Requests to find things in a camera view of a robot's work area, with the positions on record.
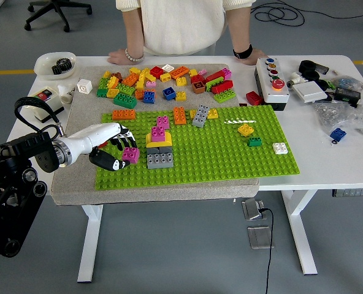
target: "control box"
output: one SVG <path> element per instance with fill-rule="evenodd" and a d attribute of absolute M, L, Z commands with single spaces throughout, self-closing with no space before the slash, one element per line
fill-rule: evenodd
<path fill-rule="evenodd" d="M 274 110 L 284 110 L 289 91 L 278 59 L 259 58 L 255 68 L 255 80 L 264 104 L 271 105 Z"/>

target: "blue lego brick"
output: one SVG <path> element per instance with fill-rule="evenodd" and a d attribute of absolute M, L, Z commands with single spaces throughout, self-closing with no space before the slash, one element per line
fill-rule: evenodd
<path fill-rule="evenodd" d="M 148 154 L 147 168 L 154 170 L 155 168 L 174 167 L 174 156 L 172 153 Z"/>
<path fill-rule="evenodd" d="M 176 98 L 176 92 L 172 87 L 166 88 L 162 91 L 164 94 L 165 99 L 172 100 Z"/>
<path fill-rule="evenodd" d="M 335 141 L 339 142 L 343 137 L 345 137 L 346 132 L 341 130 L 339 127 L 333 130 L 333 132 L 330 134 L 330 137 L 332 137 Z"/>
<path fill-rule="evenodd" d="M 155 93 L 145 91 L 145 94 L 143 95 L 143 102 L 148 104 L 154 104 L 155 103 Z"/>

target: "table top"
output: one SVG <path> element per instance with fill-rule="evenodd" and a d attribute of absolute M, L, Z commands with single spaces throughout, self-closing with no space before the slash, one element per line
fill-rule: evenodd
<path fill-rule="evenodd" d="M 297 71 L 302 60 L 312 60 L 328 66 L 329 73 L 325 79 L 334 78 L 331 70 L 341 75 L 349 75 L 363 82 L 352 61 L 346 56 L 271 56 L 278 58 L 284 76 L 287 78 Z M 75 72 L 68 78 L 56 81 L 36 78 L 29 93 L 38 91 L 45 86 L 76 84 L 82 69 L 89 66 L 112 66 L 106 57 L 77 57 Z M 257 91 L 254 79 L 255 66 L 245 66 L 232 56 L 181 56 L 181 57 L 148 57 L 145 64 L 227 64 L 232 71 L 234 91 L 240 103 L 247 103 L 245 94 Z M 305 189 L 350 189 L 363 187 L 363 135 L 355 130 L 347 129 L 346 137 L 337 145 L 331 143 L 319 123 L 313 104 L 303 103 L 293 91 L 284 111 L 276 111 L 277 118 L 288 139 L 288 143 L 300 169 L 299 175 L 274 176 L 259 179 L 259 190 L 305 190 Z M 58 118 L 66 125 L 70 105 Z M 31 123 L 40 124 L 30 113 L 22 109 L 22 115 Z M 31 129 L 17 121 L 8 140 L 31 132 Z M 53 174 L 37 169 L 39 178 L 50 186 Z"/>

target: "cable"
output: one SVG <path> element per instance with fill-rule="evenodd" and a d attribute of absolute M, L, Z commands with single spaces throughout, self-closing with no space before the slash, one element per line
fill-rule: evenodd
<path fill-rule="evenodd" d="M 255 17 L 255 19 L 257 19 L 259 21 L 263 21 L 263 22 L 272 21 L 272 22 L 278 23 L 279 25 L 283 25 L 283 26 L 302 26 L 305 23 L 305 17 L 302 12 L 317 13 L 317 14 L 321 14 L 321 15 L 324 15 L 329 18 L 336 19 L 336 20 L 347 20 L 347 19 L 351 19 L 351 18 L 363 17 L 363 15 L 357 15 L 357 16 L 353 16 L 353 17 L 333 17 L 332 15 L 328 15 L 326 13 L 319 12 L 319 11 L 298 9 L 292 5 L 285 3 L 282 0 L 277 0 L 277 1 L 278 2 L 270 2 L 270 3 L 261 4 L 259 6 L 253 7 L 251 9 L 251 13 L 255 12 L 254 17 Z M 257 11 L 257 10 L 262 10 L 262 9 L 269 9 L 269 11 Z M 276 12 L 280 12 L 281 14 L 279 16 L 275 15 Z M 260 15 L 265 15 L 267 17 L 267 19 L 264 20 L 262 18 L 259 18 Z M 297 20 L 299 17 L 302 18 L 301 23 L 286 24 L 284 22 L 284 21 Z"/>
<path fill-rule="evenodd" d="M 272 214 L 272 229 L 271 229 L 271 236 L 270 236 L 270 250 L 269 250 L 269 263 L 267 265 L 267 276 L 266 276 L 266 294 L 269 289 L 269 271 L 270 271 L 270 262 L 272 261 L 272 244 L 273 244 L 273 226 L 274 226 L 274 214 L 273 211 L 269 208 L 261 208 L 258 211 L 262 213 L 263 211 L 270 211 Z"/>

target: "red button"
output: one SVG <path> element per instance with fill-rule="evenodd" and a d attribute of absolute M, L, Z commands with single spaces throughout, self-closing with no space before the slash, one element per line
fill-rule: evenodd
<path fill-rule="evenodd" d="M 272 86 L 274 89 L 282 89 L 285 86 L 285 82 L 281 79 L 276 79 L 272 81 Z"/>

